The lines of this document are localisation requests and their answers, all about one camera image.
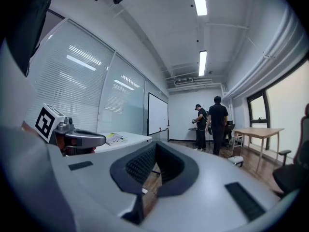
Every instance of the whiteboard frame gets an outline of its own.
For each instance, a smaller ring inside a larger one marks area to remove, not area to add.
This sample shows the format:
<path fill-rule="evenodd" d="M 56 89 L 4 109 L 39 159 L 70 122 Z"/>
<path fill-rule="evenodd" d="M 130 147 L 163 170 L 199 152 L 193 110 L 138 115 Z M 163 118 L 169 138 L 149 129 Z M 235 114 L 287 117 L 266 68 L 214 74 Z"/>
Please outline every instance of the whiteboard frame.
<path fill-rule="evenodd" d="M 150 95 L 158 98 L 159 100 L 163 101 L 164 103 L 166 103 L 168 105 L 168 126 L 169 126 L 169 104 L 167 102 L 165 102 L 164 100 L 160 99 L 159 97 L 155 96 L 154 94 L 148 92 L 148 117 L 147 117 L 147 136 L 150 136 L 150 135 L 154 135 L 154 134 L 157 134 L 157 133 L 160 133 L 160 132 L 163 132 L 163 131 L 168 131 L 168 141 L 169 141 L 169 129 L 165 129 L 165 130 L 161 130 L 161 131 L 158 131 L 158 132 L 155 132 L 155 133 L 152 133 L 152 134 L 149 134 L 149 97 Z"/>

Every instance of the black pants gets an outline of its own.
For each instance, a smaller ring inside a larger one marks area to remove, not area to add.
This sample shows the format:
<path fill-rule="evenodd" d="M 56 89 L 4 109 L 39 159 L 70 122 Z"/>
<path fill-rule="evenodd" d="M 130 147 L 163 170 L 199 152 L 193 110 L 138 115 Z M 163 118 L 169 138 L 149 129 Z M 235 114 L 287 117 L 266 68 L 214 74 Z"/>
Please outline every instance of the black pants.
<path fill-rule="evenodd" d="M 213 138 L 213 154 L 219 155 L 220 147 L 223 142 L 224 128 L 212 129 L 212 138 Z"/>
<path fill-rule="evenodd" d="M 206 148 L 205 126 L 199 126 L 197 128 L 197 148 Z"/>

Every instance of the chair seat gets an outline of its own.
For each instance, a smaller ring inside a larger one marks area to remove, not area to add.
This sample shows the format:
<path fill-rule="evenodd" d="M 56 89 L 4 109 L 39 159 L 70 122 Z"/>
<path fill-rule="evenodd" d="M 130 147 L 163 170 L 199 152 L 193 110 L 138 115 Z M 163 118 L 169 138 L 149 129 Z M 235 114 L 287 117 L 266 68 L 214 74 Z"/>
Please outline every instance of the chair seat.
<path fill-rule="evenodd" d="M 274 179 L 284 193 L 301 188 L 308 177 L 308 170 L 299 165 L 285 165 L 273 172 Z"/>

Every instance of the air vent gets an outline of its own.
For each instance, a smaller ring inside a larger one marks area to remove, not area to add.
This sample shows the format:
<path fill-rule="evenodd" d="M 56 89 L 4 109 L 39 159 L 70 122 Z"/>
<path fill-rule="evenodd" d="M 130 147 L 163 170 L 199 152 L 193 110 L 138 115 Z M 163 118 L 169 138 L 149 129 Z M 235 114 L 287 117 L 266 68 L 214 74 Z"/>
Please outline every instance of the air vent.
<path fill-rule="evenodd" d="M 177 86 L 180 84 L 187 84 L 187 83 L 192 83 L 192 82 L 193 82 L 193 78 L 186 78 L 186 79 L 174 81 L 174 84 Z"/>

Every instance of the person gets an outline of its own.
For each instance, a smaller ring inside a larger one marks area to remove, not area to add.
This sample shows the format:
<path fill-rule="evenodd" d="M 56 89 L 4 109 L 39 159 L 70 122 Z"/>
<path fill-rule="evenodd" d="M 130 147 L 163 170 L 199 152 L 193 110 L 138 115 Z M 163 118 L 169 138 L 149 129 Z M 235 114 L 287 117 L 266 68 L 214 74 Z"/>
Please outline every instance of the person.
<path fill-rule="evenodd" d="M 4 39 L 12 57 L 25 76 L 29 73 L 29 60 L 38 48 L 50 4 L 51 0 L 14 0 L 14 8 L 18 9 L 10 14 Z M 25 121 L 22 129 L 39 136 Z"/>
<path fill-rule="evenodd" d="M 214 105 L 209 108 L 208 119 L 206 124 L 206 133 L 208 133 L 208 126 L 211 123 L 212 137 L 213 137 L 213 154 L 219 155 L 220 147 L 223 141 L 224 128 L 227 123 L 227 110 L 225 106 L 221 105 L 221 97 L 216 96 Z"/>
<path fill-rule="evenodd" d="M 195 110 L 198 111 L 197 118 L 197 150 L 206 149 L 206 137 L 205 137 L 205 127 L 206 127 L 206 117 L 207 113 L 200 104 L 196 104 Z"/>

